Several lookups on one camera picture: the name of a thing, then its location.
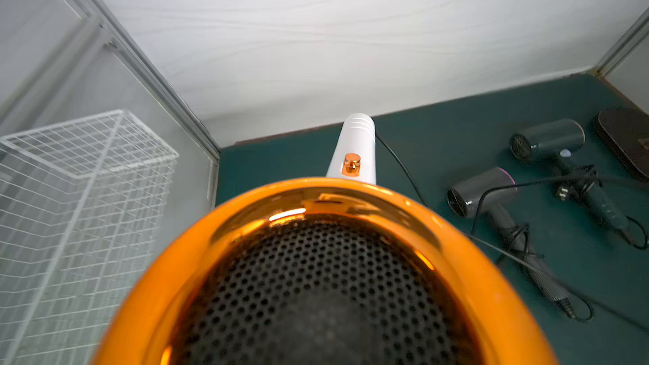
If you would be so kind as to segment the white hair dryer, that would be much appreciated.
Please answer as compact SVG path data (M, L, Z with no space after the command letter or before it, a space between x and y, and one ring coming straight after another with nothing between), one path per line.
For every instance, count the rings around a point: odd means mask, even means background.
M222 204L150 265L95 364L554 364L515 289L448 221L376 182L349 116L324 177Z

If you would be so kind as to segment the grey hair dryer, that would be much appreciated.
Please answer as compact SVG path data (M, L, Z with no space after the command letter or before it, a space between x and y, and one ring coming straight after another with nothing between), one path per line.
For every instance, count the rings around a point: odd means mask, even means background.
M494 167L451 186L446 199L457 216L466 219L488 216L505 251L525 263L527 274L537 289L569 319L577 320L569 292L551 278L554 273L535 250L530 226L516 222L505 209L505 205L517 195L518 188L512 175L501 167Z

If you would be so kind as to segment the green hair dryer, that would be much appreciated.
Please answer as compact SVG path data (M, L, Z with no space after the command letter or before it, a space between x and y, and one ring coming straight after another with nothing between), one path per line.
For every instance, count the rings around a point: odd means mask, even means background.
M648 248L647 230L640 228L643 236L640 243L633 239L631 226L640 223L625 215L603 190L603 181L597 178L595 166L579 165L574 161L573 154L585 143L584 128L577 121L566 118L514 133L509 139L509 149L521 162L552 162L558 172L567 177L557 185L555 196L558 199L574 199L628 245L640 250Z

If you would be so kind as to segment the green table mat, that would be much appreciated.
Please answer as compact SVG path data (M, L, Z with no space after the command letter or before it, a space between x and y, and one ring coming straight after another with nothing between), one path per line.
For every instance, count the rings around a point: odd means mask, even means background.
M535 248L568 285L598 301L586 324L571 321L547 302L522 268L502 265L510 283L533 313L563 364L645 364L648 336L648 253L632 248L601 227L574 201L560 201L546 177L547 162L525 164L510 153L516 131L561 118L583 126L586 144L574 155L600 175L627 172L593 129L593 118L624 100L591 75L473 96L375 118L382 138L377 148L381 186L428 206L457 228L472 223L454 215L446 191L492 167L524 183L507 204L510 214L530 226Z

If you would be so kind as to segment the black ornate jewelry stand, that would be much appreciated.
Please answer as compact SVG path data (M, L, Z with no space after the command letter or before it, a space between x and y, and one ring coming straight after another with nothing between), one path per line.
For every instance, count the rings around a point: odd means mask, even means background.
M608 109L596 115L593 126L625 169L648 182L648 115L632 108Z

